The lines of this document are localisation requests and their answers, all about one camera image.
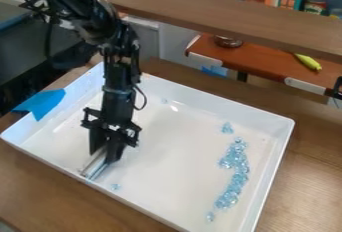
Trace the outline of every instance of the small translucent object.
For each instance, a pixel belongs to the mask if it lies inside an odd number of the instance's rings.
[[[206,218],[207,218],[207,221],[213,222],[215,219],[215,214],[213,212],[208,212]]]
[[[241,186],[244,186],[248,180],[248,177],[244,173],[235,173],[232,178],[233,183],[240,184]]]
[[[242,185],[240,183],[230,183],[227,187],[227,190],[226,192],[234,192],[235,194],[239,195],[241,194],[241,191],[242,191]]]
[[[222,126],[222,130],[221,131],[223,133],[227,133],[227,134],[233,134],[234,133],[233,127],[232,127],[232,125],[229,122],[225,123]]]
[[[249,165],[247,162],[245,163],[240,163],[235,167],[235,173],[239,174],[239,173],[249,173],[250,169],[249,169]]]
[[[233,133],[230,123],[224,124],[222,132]],[[217,209],[231,208],[239,201],[238,196],[248,181],[247,174],[250,172],[249,162],[244,153],[247,146],[247,143],[242,138],[236,137],[234,142],[229,145],[225,156],[218,161],[220,168],[234,168],[235,173],[226,190],[215,201],[214,206]]]
[[[120,184],[112,184],[111,185],[111,189],[113,190],[113,191],[117,191],[117,190],[119,190],[121,188],[121,185]]]

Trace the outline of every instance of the blue bead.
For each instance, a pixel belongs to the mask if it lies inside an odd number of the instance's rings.
[[[241,137],[236,137],[235,138],[235,143],[241,143],[241,142],[243,142]]]
[[[230,162],[228,159],[226,158],[222,158],[219,162],[218,162],[220,168],[226,168],[226,169],[230,169],[233,167],[233,163]]]
[[[232,178],[233,183],[238,183],[242,186],[246,184],[247,180],[248,180],[248,177],[244,173],[235,173]]]
[[[215,214],[213,212],[208,212],[206,218],[207,218],[207,221],[213,222],[215,219]]]
[[[245,162],[241,162],[235,166],[235,173],[249,173],[249,164],[246,160]]]
[[[116,191],[116,190],[119,190],[121,188],[121,185],[120,184],[112,184],[111,188],[113,191]]]
[[[223,126],[222,126],[222,130],[221,130],[223,133],[227,133],[227,134],[233,134],[234,133],[234,130],[232,128],[232,125],[227,122],[225,123]]]
[[[242,191],[242,185],[240,183],[230,183],[227,187],[227,192],[234,192],[237,195],[241,194]]]

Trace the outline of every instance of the orange shelf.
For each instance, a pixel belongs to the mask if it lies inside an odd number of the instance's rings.
[[[285,83],[286,78],[294,78],[324,87],[326,95],[331,95],[336,79],[342,76],[342,65],[337,63],[316,59],[323,70],[315,72],[305,67],[291,53],[251,43],[244,43],[236,49],[226,49],[217,46],[213,36],[208,34],[203,34],[186,50],[187,54],[190,52],[221,60],[226,68],[281,83]]]

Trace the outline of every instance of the blue tape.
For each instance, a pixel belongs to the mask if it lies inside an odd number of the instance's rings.
[[[15,107],[12,111],[30,111],[34,118],[39,121],[61,102],[64,95],[64,89],[40,92]]]

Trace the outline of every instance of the white plastic tray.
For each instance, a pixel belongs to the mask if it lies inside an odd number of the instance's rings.
[[[1,137],[20,151],[182,231],[253,231],[292,133],[294,122],[259,109],[147,74],[141,88],[147,107],[134,114],[140,146],[96,182],[79,175],[89,159],[85,106],[100,108],[102,64],[65,88],[62,102],[41,121],[28,114]],[[221,132],[230,122],[234,134]],[[233,171],[217,161],[234,138],[249,143],[251,172],[239,202],[206,220]],[[120,184],[113,191],[112,185]]]

